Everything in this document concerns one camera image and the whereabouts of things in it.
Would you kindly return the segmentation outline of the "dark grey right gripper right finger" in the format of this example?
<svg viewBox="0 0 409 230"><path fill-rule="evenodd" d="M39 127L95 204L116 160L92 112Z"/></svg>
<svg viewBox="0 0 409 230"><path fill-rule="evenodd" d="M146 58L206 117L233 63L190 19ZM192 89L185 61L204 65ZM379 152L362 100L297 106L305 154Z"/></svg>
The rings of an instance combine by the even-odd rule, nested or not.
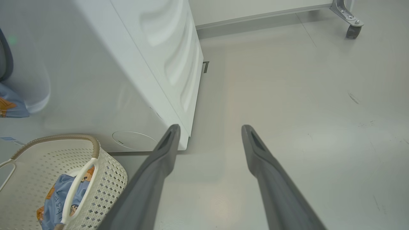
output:
<svg viewBox="0 0 409 230"><path fill-rule="evenodd" d="M326 230L285 169L248 124L241 128L244 153L257 179L270 230Z"/></svg>

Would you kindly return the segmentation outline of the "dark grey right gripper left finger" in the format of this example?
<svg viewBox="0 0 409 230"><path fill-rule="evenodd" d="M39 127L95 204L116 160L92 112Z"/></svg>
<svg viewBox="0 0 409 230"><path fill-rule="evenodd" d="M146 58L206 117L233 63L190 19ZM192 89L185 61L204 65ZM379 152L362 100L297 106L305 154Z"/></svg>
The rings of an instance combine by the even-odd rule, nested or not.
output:
<svg viewBox="0 0 409 230"><path fill-rule="evenodd" d="M165 178L173 171L180 126L171 125L97 230L153 230Z"/></svg>

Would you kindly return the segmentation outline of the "blue cartoon print garment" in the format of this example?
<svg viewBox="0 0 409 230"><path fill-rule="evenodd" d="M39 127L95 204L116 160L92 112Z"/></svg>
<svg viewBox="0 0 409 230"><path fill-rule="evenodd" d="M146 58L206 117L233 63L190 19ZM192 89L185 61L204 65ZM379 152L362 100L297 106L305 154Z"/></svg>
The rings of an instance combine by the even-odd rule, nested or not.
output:
<svg viewBox="0 0 409 230"><path fill-rule="evenodd" d="M12 89L0 83L0 118L29 117L24 100Z"/></svg>
<svg viewBox="0 0 409 230"><path fill-rule="evenodd" d="M70 216L73 216L76 213L81 201L83 200L92 179L94 170L95 166L89 168L81 179L73 197L73 202L70 206ZM42 230L53 230L57 224L61 223L63 206L75 178L75 176L73 177L67 174L61 175L48 192L44 205L37 209L37 220L39 221Z"/></svg>

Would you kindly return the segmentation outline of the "white front-load washing machine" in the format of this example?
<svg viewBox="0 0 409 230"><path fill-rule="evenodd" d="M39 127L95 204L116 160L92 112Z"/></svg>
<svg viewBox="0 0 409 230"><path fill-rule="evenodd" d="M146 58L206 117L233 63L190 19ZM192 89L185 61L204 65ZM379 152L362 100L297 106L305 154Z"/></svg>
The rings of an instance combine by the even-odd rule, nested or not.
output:
<svg viewBox="0 0 409 230"><path fill-rule="evenodd" d="M0 0L0 140L145 152L178 124L186 150L203 59L188 0Z"/></svg>

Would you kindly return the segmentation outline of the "cream perforated laundry basket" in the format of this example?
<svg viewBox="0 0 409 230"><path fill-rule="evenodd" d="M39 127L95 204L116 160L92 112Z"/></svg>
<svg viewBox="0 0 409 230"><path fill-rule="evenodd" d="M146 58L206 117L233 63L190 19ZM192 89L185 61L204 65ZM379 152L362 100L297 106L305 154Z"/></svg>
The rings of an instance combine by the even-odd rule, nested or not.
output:
<svg viewBox="0 0 409 230"><path fill-rule="evenodd" d="M127 185L124 167L87 134L42 137L23 146L0 169L12 166L0 186L0 230L42 230L36 211L57 179L75 176L53 230L96 230ZM81 179L95 170L76 213L70 206Z"/></svg>

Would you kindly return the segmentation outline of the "white partition panel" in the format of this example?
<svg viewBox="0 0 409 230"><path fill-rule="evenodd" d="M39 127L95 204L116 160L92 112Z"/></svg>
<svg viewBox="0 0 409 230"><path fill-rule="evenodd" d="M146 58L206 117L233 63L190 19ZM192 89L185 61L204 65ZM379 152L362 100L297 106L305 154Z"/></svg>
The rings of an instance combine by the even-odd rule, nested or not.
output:
<svg viewBox="0 0 409 230"><path fill-rule="evenodd" d="M333 0L188 0L196 29L329 8Z"/></svg>

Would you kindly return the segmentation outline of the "grey metal leg with caster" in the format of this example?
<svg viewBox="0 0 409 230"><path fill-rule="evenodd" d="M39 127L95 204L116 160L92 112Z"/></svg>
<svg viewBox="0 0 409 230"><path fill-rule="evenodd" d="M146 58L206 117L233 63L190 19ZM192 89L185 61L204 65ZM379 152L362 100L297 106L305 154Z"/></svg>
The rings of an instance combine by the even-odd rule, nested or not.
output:
<svg viewBox="0 0 409 230"><path fill-rule="evenodd" d="M355 0L332 0L330 10L337 14L344 21L349 23L346 32L347 39L358 38L364 23L351 12Z"/></svg>

